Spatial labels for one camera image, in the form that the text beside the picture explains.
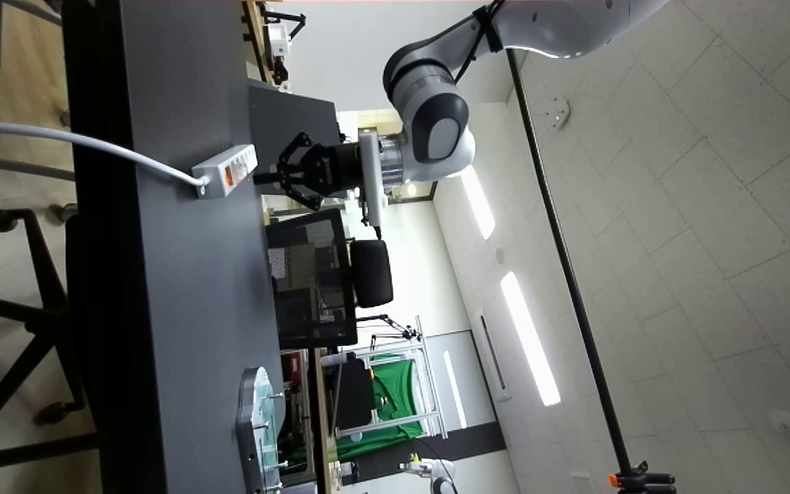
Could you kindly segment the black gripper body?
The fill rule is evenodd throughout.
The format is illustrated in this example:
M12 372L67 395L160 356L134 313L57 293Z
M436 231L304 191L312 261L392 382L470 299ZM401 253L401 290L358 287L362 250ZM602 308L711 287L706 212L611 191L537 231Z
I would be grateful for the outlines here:
M362 184L362 153L358 143L316 144L308 158L308 184L320 195L334 195Z

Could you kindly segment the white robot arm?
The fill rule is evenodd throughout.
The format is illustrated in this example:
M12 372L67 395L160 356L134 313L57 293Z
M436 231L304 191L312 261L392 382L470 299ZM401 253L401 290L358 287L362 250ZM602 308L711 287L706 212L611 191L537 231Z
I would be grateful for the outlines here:
M550 61L581 57L652 15L666 0L492 0L454 28L401 47L385 66L385 91L403 129L379 136L379 155L359 143L323 144L296 133L278 161L286 195L316 209L342 190L438 181L474 158L470 100L458 79L481 54L502 50Z

